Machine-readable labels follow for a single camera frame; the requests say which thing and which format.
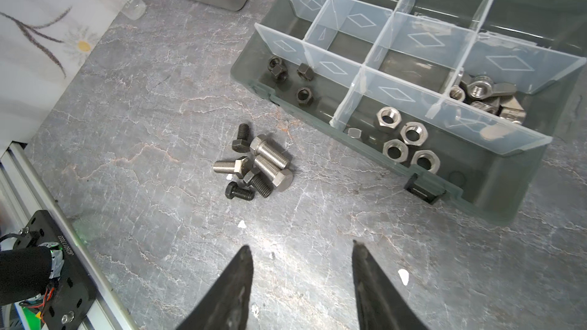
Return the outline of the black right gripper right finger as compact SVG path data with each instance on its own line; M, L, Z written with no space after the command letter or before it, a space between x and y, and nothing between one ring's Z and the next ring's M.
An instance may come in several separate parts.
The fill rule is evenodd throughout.
M367 247L353 242L353 282L360 329L426 329Z

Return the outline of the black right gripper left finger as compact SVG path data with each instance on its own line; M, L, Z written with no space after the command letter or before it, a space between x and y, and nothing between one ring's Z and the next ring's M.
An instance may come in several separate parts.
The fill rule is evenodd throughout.
M254 276L252 252L242 246L179 329L245 329Z

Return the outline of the silver hex nut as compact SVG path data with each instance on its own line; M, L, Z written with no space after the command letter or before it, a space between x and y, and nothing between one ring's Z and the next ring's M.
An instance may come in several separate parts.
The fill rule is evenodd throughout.
M425 169L431 174L436 174L441 166L440 158L431 150L419 150L414 153L411 159L411 165L416 165Z
M399 139L392 139L383 144L382 154L396 163L403 163L408 159L409 148Z
M402 114L394 107L381 108L375 118L375 127L382 131L394 130L402 122Z
M359 128L348 128L346 130L346 134L353 139L357 139L357 140L362 139L362 130Z
M400 136L406 145L420 147L428 139L429 133L420 122L407 122L401 129Z

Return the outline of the silver wing nut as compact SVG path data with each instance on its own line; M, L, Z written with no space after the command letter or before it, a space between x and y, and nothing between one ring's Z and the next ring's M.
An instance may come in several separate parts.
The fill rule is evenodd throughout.
M525 109L514 96L491 97L481 101L473 101L471 106L517 125L522 125L527 116Z
M449 89L449 97L459 102L464 102L466 99L466 86L469 76L465 74L464 70L460 70L456 81Z
M466 87L469 97L484 100L492 97L513 96L518 88L509 82L495 83L489 76L476 76Z

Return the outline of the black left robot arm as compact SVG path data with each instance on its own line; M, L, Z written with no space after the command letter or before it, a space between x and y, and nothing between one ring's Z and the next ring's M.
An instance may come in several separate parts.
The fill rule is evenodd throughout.
M1 252L1 305L9 305L45 292L50 282L51 251L27 247Z

